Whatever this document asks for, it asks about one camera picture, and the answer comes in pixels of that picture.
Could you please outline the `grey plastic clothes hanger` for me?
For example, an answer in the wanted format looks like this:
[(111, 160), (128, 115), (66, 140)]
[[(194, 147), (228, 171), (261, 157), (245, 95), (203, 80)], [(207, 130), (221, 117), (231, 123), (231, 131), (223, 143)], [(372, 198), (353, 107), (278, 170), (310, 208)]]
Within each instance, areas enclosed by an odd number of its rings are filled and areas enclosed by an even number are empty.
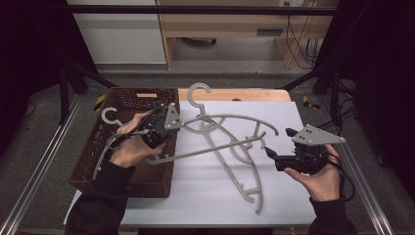
[[(109, 119), (107, 117), (107, 113), (115, 113), (116, 112), (116, 108), (105, 108), (102, 112), (101, 112), (101, 119), (104, 123), (110, 124), (110, 125), (117, 125), (118, 128), (124, 126), (125, 124), (128, 124), (128, 122), (126, 123), (122, 123), (119, 119)], [(93, 178), (96, 179), (98, 177), (99, 172), (102, 169), (102, 163), (104, 162), (104, 160), (110, 160), (110, 157), (113, 154), (113, 151), (115, 149), (117, 149), (120, 145), (120, 143), (126, 139), (130, 139), (132, 137), (140, 137), (142, 135), (144, 135), (143, 131), (139, 131), (140, 128), (140, 124), (142, 123), (142, 121), (145, 119), (146, 117), (144, 117), (141, 122), (130, 132), (125, 133), (125, 134), (117, 134), (115, 133), (114, 135), (112, 135), (106, 142), (106, 146), (101, 154), (101, 156), (99, 157), (99, 160), (97, 162), (97, 165), (95, 166), (94, 169), (94, 173), (93, 173)]]
[[(241, 193), (242, 197), (249, 203), (257, 203), (254, 211), (260, 213), (263, 207), (263, 194), (262, 194), (262, 185), (260, 177), (252, 159), (252, 156), (249, 153), (249, 149), (253, 146), (254, 141), (260, 141), (262, 146), (264, 144), (263, 136), (265, 133), (259, 133), (259, 127), (261, 122), (255, 120), (253, 117), (243, 117), (241, 115), (219, 115), (218, 120), (214, 120), (212, 115), (208, 115), (203, 103), (198, 103), (194, 99), (194, 92), (197, 89), (203, 89), (206, 93), (210, 93), (211, 89), (204, 83), (195, 83), (190, 86), (187, 91), (187, 100), (191, 106), (199, 110), (199, 114), (196, 117), (196, 120), (201, 122), (201, 128), (199, 130), (191, 129), (188, 124), (185, 125), (185, 128), (195, 134), (203, 134), (206, 138), (209, 150), (214, 152), (224, 167), (225, 171), (229, 175), (230, 179)], [(227, 118), (244, 118), (247, 120), (253, 120), (255, 122), (254, 134), (252, 136), (246, 137), (244, 140), (238, 140), (237, 137), (231, 133), (230, 130), (223, 126), (223, 123)], [(217, 146), (211, 134), (219, 130), (226, 137), (229, 138), (229, 142), (223, 147), (224, 149), (229, 149), (233, 157), (235, 157), (239, 162), (248, 165), (254, 174), (255, 186), (253, 188), (246, 189), (244, 184), (241, 183), (235, 173), (232, 171), (231, 166), (225, 161), (223, 155), (221, 154), (222, 147)]]
[[(254, 134), (251, 137), (247, 137), (245, 140), (238, 140), (229, 130), (227, 130), (223, 126), (223, 123), (228, 118), (237, 118), (237, 119), (253, 121), (255, 123)], [(190, 128), (189, 124), (195, 121), (205, 121), (208, 123), (208, 126), (204, 127), (202, 130), (196, 130), (196, 129)], [(173, 161), (180, 160), (180, 159), (190, 158), (190, 157), (194, 157), (197, 155), (219, 151), (222, 149), (233, 148), (236, 146), (243, 147), (245, 144), (252, 144), (254, 141), (260, 141), (261, 148), (264, 148), (265, 141), (263, 140), (263, 137), (265, 136), (266, 132), (262, 132), (262, 133), (259, 132), (259, 127), (261, 125), (265, 125), (271, 130), (273, 130), (275, 136), (279, 135), (279, 131), (274, 125), (272, 125), (271, 123), (267, 121), (264, 121), (264, 120), (261, 120), (255, 117), (248, 117), (248, 116), (243, 116), (243, 115), (232, 115), (232, 114), (199, 115), (198, 117), (184, 121), (182, 123), (182, 127), (191, 133), (203, 134), (206, 136), (209, 136), (216, 129), (219, 129), (223, 131), (230, 138), (230, 141), (224, 145), (219, 145), (219, 146), (212, 145), (211, 147), (207, 149), (197, 150), (194, 152), (185, 153), (185, 154), (181, 154), (178, 156), (168, 156), (165, 158), (160, 158), (158, 155), (154, 155), (151, 159), (145, 159), (145, 162), (150, 165), (164, 164), (164, 163), (173, 162)]]

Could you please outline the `aluminium frame rail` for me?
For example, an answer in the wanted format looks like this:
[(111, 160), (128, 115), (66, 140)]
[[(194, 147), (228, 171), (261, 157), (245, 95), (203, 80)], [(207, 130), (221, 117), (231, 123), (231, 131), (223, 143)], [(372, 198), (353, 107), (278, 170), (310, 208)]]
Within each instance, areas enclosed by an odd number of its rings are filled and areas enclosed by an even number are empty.
[[(345, 121), (356, 115), (354, 105), (349, 99), (341, 101), (340, 104), (332, 105), (328, 97), (317, 95), (316, 100), (321, 105), (322, 112), (325, 114), (327, 121), (323, 124), (324, 129), (343, 135), (345, 130)], [(355, 155), (350, 149), (347, 138), (344, 144), (338, 147), (339, 153), (343, 158), (343, 166), (354, 185), (355, 197), (359, 197), (362, 205), (376, 230), (377, 235), (393, 235), (392, 228), (386, 218), (369, 181), (365, 177), (361, 167), (356, 161)]]
[(40, 158), (34, 172), (25, 184), (23, 191), (17, 199), (13, 209), (9, 212), (5, 221), (0, 226), (0, 235), (15, 235), (27, 212), (43, 178), (46, 175), (52, 161), (64, 141), (67, 132), (76, 116), (80, 103), (83, 99), (82, 95), (75, 95), (69, 106), (69, 114), (62, 123), (58, 125), (52, 139), (50, 140), (46, 150)]

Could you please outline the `person's left hand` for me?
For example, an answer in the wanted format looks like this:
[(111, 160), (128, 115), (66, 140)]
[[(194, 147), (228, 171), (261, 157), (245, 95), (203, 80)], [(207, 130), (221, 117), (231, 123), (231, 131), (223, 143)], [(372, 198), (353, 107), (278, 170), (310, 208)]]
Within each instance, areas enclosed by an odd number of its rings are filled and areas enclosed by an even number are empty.
[[(117, 130), (117, 134), (125, 134), (132, 131), (141, 120), (147, 115), (135, 114), (133, 119)], [(124, 168), (136, 166), (146, 157), (159, 155), (164, 148), (164, 144), (155, 149), (150, 148), (140, 137), (132, 137), (122, 141), (117, 149), (113, 151), (110, 162)]]

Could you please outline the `white cabinet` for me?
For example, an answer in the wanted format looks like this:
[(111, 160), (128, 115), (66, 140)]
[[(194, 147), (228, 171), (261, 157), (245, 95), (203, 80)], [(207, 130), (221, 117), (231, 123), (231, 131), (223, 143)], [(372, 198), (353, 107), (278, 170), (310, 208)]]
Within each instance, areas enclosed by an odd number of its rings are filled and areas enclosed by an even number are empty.
[(74, 14), (98, 65), (165, 64), (157, 14)]

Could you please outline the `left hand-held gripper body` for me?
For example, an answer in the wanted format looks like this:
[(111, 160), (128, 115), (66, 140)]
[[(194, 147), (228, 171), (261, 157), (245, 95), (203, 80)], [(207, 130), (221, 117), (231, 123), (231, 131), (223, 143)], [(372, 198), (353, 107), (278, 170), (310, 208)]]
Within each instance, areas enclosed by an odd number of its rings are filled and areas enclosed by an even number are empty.
[(142, 139), (152, 149), (170, 141), (182, 127), (175, 103), (154, 108), (142, 123), (143, 130), (148, 131)]

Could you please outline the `black metal crossbar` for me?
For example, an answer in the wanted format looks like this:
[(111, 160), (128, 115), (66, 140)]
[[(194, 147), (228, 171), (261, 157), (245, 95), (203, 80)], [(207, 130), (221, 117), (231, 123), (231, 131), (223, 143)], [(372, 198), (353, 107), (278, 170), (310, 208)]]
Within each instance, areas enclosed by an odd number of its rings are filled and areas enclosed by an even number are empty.
[(340, 12), (337, 8), (119, 5), (68, 5), (65, 6), (65, 10), (75, 14), (182, 14), (267, 16), (334, 16)]

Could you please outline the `light wooden desk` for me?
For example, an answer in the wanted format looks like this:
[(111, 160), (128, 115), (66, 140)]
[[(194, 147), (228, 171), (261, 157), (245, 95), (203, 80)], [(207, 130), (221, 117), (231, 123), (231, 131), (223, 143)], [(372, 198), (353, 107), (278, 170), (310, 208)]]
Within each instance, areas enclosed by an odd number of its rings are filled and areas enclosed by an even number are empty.
[[(250, 6), (336, 8), (340, 0), (155, 0), (159, 6)], [(164, 51), (169, 60), (173, 41), (180, 37), (268, 37), (273, 38), (286, 69), (305, 53), (300, 46), (307, 39), (321, 41), (332, 21), (330, 16), (259, 15), (168, 15), (160, 14), (161, 31), (166, 39)], [(257, 36), (258, 28), (283, 28), (279, 37)]]

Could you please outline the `black curtain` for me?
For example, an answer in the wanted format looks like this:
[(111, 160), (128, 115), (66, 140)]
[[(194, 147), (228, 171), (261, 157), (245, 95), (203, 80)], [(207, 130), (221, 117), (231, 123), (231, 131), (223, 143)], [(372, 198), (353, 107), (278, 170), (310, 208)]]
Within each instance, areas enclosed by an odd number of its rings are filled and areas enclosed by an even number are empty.
[(59, 83), (63, 62), (47, 33), (29, 12), (35, 11), (52, 30), (69, 57), (95, 72), (97, 69), (74, 16), (44, 11), (42, 7), (66, 6), (68, 0), (0, 0), (0, 155), (26, 112), (28, 98)]
[(415, 0), (339, 0), (324, 62), (346, 32), (337, 69), (357, 86), (356, 106), (380, 157), (415, 201)]

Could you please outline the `person's right hand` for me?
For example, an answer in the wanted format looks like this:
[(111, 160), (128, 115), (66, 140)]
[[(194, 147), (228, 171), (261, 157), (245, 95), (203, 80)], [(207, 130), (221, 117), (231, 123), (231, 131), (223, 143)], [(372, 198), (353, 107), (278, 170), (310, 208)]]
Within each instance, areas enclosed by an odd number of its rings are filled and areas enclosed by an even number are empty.
[(305, 187), (311, 199), (316, 202), (334, 201), (341, 197), (340, 174), (335, 167), (339, 161), (339, 154), (331, 145), (326, 145), (326, 150), (332, 164), (326, 164), (313, 175), (304, 175), (289, 167), (284, 169), (289, 176)]

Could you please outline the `black metal stand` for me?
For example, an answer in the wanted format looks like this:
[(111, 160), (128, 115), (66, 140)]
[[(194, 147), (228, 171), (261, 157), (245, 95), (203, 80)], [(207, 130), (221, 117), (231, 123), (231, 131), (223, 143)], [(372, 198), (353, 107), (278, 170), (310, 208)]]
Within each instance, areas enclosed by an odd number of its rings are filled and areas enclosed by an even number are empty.
[(335, 125), (341, 123), (340, 108), (339, 108), (339, 94), (340, 94), (340, 73), (335, 67), (320, 66), (312, 69), (300, 78), (282, 86), (283, 90), (291, 91), (299, 85), (309, 81), (312, 78), (317, 78), (313, 85), (312, 91), (315, 95), (322, 95), (328, 89), (330, 92), (330, 118)]
[(88, 85), (84, 80), (85, 77), (104, 85), (107, 88), (115, 87), (115, 84), (104, 79), (96, 72), (87, 69), (77, 63), (66, 63), (59, 72), (60, 87), (60, 104), (61, 104), (61, 120), (64, 123), (69, 117), (69, 86), (72, 87), (76, 94), (85, 94), (88, 91)]

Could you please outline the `brown woven basket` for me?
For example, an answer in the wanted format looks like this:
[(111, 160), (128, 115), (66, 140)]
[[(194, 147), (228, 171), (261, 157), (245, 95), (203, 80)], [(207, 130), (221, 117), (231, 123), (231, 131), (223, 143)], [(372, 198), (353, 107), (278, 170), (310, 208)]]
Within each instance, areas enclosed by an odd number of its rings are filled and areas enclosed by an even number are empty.
[[(145, 113), (154, 107), (174, 103), (177, 111), (179, 95), (176, 88), (111, 88), (100, 113), (105, 108), (115, 108), (106, 113), (108, 120), (118, 119), (121, 123), (130, 121), (136, 113)], [(119, 125), (108, 124), (98, 117), (69, 177), (69, 183), (83, 192), (97, 176), (97, 166), (105, 159), (102, 154), (108, 139), (115, 134)], [(135, 167), (128, 186), (129, 196), (133, 198), (167, 198), (170, 195), (174, 162), (164, 164), (139, 163)]]

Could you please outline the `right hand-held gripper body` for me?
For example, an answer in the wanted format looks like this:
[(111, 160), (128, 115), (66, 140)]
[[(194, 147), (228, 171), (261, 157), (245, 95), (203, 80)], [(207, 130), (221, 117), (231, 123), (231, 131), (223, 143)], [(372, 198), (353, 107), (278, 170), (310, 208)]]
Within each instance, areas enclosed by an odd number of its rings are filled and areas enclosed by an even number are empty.
[(274, 162), (278, 171), (289, 167), (299, 173), (315, 174), (329, 161), (329, 154), (325, 146), (343, 144), (346, 141), (344, 137), (309, 124), (291, 138), (295, 144), (294, 155), (280, 156), (277, 154)]

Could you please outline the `yellow and black clamp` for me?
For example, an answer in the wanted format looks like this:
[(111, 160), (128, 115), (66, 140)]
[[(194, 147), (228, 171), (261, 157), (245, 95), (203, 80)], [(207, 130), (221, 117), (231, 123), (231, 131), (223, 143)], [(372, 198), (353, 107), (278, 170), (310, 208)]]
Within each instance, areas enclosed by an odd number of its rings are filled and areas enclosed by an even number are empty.
[(310, 108), (313, 110), (320, 110), (320, 106), (319, 105), (315, 105), (315, 104), (311, 104), (308, 100), (307, 96), (302, 96), (302, 104), (305, 108)]
[(101, 106), (102, 106), (102, 104), (103, 104), (103, 102), (104, 102), (104, 100), (105, 100), (105, 98), (106, 98), (106, 95), (100, 95), (99, 97), (98, 97), (98, 99), (97, 99), (97, 101), (96, 101), (96, 104), (95, 104), (95, 106), (94, 106), (94, 111), (98, 111), (98, 110), (100, 110), (100, 108), (101, 108)]

